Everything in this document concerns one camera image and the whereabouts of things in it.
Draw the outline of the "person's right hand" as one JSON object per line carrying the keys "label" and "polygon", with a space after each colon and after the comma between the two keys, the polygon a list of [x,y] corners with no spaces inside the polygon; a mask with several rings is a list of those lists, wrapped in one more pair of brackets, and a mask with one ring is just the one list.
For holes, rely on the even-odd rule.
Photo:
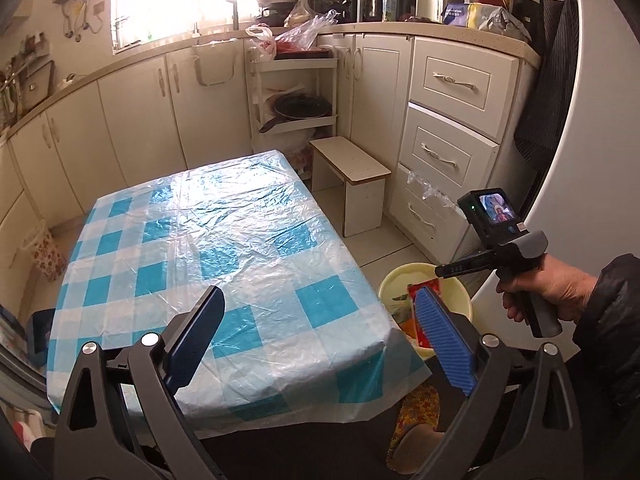
{"label": "person's right hand", "polygon": [[597,278],[563,261],[544,255],[534,270],[513,278],[500,278],[496,292],[502,295],[502,305],[510,320],[527,322],[525,308],[516,294],[534,292],[558,309],[558,318],[577,324],[585,312]]}

